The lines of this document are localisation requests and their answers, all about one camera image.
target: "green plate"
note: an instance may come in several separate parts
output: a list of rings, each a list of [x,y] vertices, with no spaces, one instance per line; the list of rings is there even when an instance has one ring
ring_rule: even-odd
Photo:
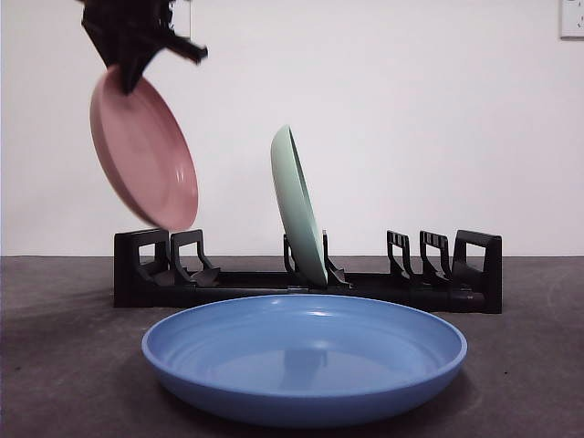
[[[277,204],[294,260],[300,272],[327,286],[322,236],[317,226],[292,131],[283,126],[272,140],[272,176]]]

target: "plate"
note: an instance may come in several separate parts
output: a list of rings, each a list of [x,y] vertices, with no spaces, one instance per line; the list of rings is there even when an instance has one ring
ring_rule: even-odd
[[[406,412],[444,389],[466,354],[434,315],[366,298],[246,297],[155,324],[142,351],[164,387],[213,414],[323,428]]]
[[[283,126],[272,140],[271,158],[277,204],[294,260],[308,280],[326,287],[328,279],[322,235],[288,125]]]
[[[150,224],[189,228],[199,201],[193,159],[156,89],[141,78],[124,95],[120,69],[111,66],[93,91],[89,120],[99,162],[121,200]]]

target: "black dish rack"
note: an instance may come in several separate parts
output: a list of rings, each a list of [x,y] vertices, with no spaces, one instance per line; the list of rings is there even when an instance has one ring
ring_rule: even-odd
[[[162,229],[115,234],[114,306],[191,308],[206,303],[238,297],[278,294],[331,294],[367,297],[403,304],[425,311],[502,312],[502,239],[460,230],[454,243],[452,266],[448,239],[426,231],[420,232],[422,272],[415,273],[410,260],[410,239],[387,232],[389,272],[353,273],[337,268],[329,258],[329,239],[322,235],[327,287],[311,284],[297,269],[287,237],[284,235],[282,272],[224,271],[214,266],[204,254],[203,231],[193,230],[170,235]],[[181,261],[181,246],[196,244],[202,264],[191,271]],[[466,246],[485,249],[483,270],[470,266]],[[140,248],[154,245],[154,258],[142,263]],[[440,266],[432,264],[426,247],[440,250]],[[401,263],[393,248],[401,249]]]

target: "table surface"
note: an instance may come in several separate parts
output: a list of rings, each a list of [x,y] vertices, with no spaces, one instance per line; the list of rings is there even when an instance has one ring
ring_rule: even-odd
[[[280,270],[277,257],[212,257]],[[383,272],[384,257],[335,257]],[[466,336],[461,373],[382,422],[292,431],[197,411],[156,381],[141,337],[175,308],[114,308],[109,257],[2,259],[5,437],[584,436],[584,257],[506,257],[502,315],[437,313]]]

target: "plate rim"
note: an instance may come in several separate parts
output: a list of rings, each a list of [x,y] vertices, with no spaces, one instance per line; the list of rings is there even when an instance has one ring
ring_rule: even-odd
[[[365,301],[377,303],[377,305],[384,305],[384,306],[388,306],[388,307],[397,307],[397,308],[400,308],[401,310],[421,314],[427,318],[428,317],[432,318],[432,319],[444,324],[460,340],[461,348],[452,360],[450,360],[448,363],[444,364],[442,367],[438,368],[437,370],[423,375],[423,378],[420,378],[420,379],[408,379],[401,384],[394,384],[394,385],[389,385],[389,386],[384,386],[384,387],[380,386],[379,388],[376,387],[375,389],[363,388],[361,390],[334,390],[334,391],[323,391],[323,392],[310,393],[310,392],[298,392],[298,391],[290,391],[290,392],[285,392],[285,391],[284,392],[282,392],[282,391],[279,391],[279,392],[253,391],[253,390],[245,390],[242,388],[237,388],[237,387],[229,386],[229,385],[222,385],[222,384],[216,384],[216,383],[210,384],[208,381],[196,380],[190,376],[185,376],[184,374],[177,372],[176,370],[173,370],[171,367],[167,366],[165,363],[158,360],[154,356],[154,354],[150,351],[150,348],[148,347],[148,339],[150,338],[152,332],[156,328],[158,328],[161,324],[165,323],[169,319],[179,318],[180,315],[182,315],[184,313],[196,312],[200,308],[206,308],[209,306],[232,305],[234,302],[241,301],[241,300],[247,300],[247,299],[259,299],[259,298],[260,299],[269,299],[269,298],[274,299],[274,298],[282,298],[282,297],[288,298],[288,299],[290,299],[290,298],[296,299],[298,297],[324,297],[324,298],[333,297],[333,298],[347,299],[347,300],[365,300]],[[157,370],[161,370],[161,371],[165,372],[166,374],[173,376],[174,378],[180,379],[181,381],[186,381],[190,384],[197,385],[197,386],[200,386],[203,388],[208,388],[208,389],[212,389],[215,391],[227,391],[227,392],[231,392],[231,393],[243,394],[243,395],[248,395],[248,396],[274,397],[274,398],[286,398],[286,399],[322,399],[322,398],[339,398],[339,397],[359,397],[359,396],[365,396],[365,395],[383,394],[383,393],[391,392],[391,391],[401,391],[401,390],[404,390],[407,388],[415,387],[415,386],[424,384],[426,382],[432,381],[436,378],[439,378],[440,376],[448,374],[449,372],[455,370],[456,368],[458,368],[462,365],[462,363],[464,362],[464,359],[466,357],[466,353],[468,351],[468,343],[466,341],[466,338],[464,337],[463,332],[460,331],[453,324],[446,321],[445,319],[442,319],[440,317],[433,315],[432,313],[424,312],[423,310],[419,310],[417,308],[410,308],[409,306],[404,306],[402,304],[391,303],[388,301],[381,301],[379,299],[365,298],[365,297],[346,297],[346,296],[340,296],[340,295],[334,295],[334,294],[289,294],[289,295],[262,295],[262,296],[254,296],[254,297],[232,298],[232,299],[226,299],[223,301],[215,301],[213,303],[203,304],[203,305],[197,306],[195,308],[187,308],[185,310],[181,310],[177,313],[169,315],[166,318],[161,319],[160,321],[158,321],[157,323],[152,325],[146,331],[144,336],[142,337],[141,349],[142,349],[142,353],[144,354],[144,356],[146,357],[148,362]]]

